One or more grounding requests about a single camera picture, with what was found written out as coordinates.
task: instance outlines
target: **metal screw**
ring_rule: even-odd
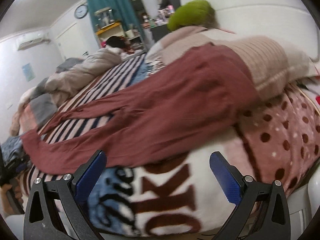
[[[280,187],[281,186],[281,181],[275,180],[275,184]]]
[[[69,180],[69,179],[71,179],[71,176],[72,176],[71,174],[66,174],[66,175],[63,176],[63,179],[64,180]]]
[[[246,182],[253,182],[253,178],[251,176],[245,176],[244,179]]]
[[[36,184],[39,184],[40,182],[41,182],[41,178],[36,178],[36,179],[35,179],[35,183],[36,183]]]

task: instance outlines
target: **clock face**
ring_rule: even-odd
[[[83,4],[76,9],[75,17],[78,19],[82,19],[87,15],[87,13],[88,13],[88,7],[85,4]]]

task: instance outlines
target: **headboard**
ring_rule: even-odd
[[[181,0],[186,4],[192,0]],[[301,0],[207,0],[221,28],[287,40],[319,61],[319,29]]]

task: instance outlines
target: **teal curtain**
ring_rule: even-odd
[[[140,25],[130,0],[87,0],[89,13],[93,29],[96,30],[98,19],[94,16],[94,12],[105,7],[111,7],[115,20],[120,20],[124,31],[129,30],[129,25],[137,26],[139,32],[144,36],[143,28]]]

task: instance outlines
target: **blue poster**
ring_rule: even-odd
[[[26,80],[27,80],[28,82],[31,81],[31,80],[33,80],[33,79],[36,77],[36,75],[35,75],[35,73],[33,72],[33,69],[32,69],[32,67],[31,67],[30,63],[28,63],[27,65],[24,65],[24,66],[22,67],[22,71],[23,71],[23,74],[24,74],[24,76],[26,77]]]

